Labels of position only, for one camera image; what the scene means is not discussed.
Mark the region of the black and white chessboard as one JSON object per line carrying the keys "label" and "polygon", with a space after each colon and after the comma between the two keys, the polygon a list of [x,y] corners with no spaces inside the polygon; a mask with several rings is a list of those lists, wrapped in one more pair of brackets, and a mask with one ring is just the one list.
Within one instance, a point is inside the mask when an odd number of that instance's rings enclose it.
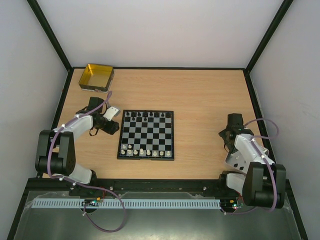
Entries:
{"label": "black and white chessboard", "polygon": [[173,161],[175,159],[174,112],[124,110],[117,159]]}

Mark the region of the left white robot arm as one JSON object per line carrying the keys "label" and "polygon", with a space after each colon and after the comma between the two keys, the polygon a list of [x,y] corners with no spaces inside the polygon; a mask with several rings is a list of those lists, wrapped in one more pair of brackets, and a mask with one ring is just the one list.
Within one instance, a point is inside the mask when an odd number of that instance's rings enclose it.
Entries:
{"label": "left white robot arm", "polygon": [[120,112],[109,104],[108,99],[91,97],[88,105],[78,110],[67,123],[52,130],[42,130],[38,137],[36,171],[74,185],[89,184],[95,172],[76,163],[75,141],[93,129],[113,135],[120,128],[113,118]]}

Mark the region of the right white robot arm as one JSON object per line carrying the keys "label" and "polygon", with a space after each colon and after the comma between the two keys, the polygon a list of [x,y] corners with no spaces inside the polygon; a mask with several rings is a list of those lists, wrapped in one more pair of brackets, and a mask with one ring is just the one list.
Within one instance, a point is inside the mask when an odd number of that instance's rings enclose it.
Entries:
{"label": "right white robot arm", "polygon": [[225,129],[218,134],[228,152],[225,162],[234,169],[222,174],[218,191],[224,196],[238,192],[247,206],[281,209],[286,168],[269,157],[269,150],[257,142],[260,136],[247,126],[242,114],[230,113]]}

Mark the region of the grey tray of chess pieces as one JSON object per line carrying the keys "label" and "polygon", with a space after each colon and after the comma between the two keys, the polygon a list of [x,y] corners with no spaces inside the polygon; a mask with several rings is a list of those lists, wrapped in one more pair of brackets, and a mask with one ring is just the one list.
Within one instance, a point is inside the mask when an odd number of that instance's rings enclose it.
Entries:
{"label": "grey tray of chess pieces", "polygon": [[229,153],[225,160],[226,164],[230,167],[233,167],[237,171],[246,174],[248,172],[250,163],[261,163],[265,165],[265,161],[257,153],[256,150],[247,150],[243,149],[242,151],[238,150],[234,153]]}

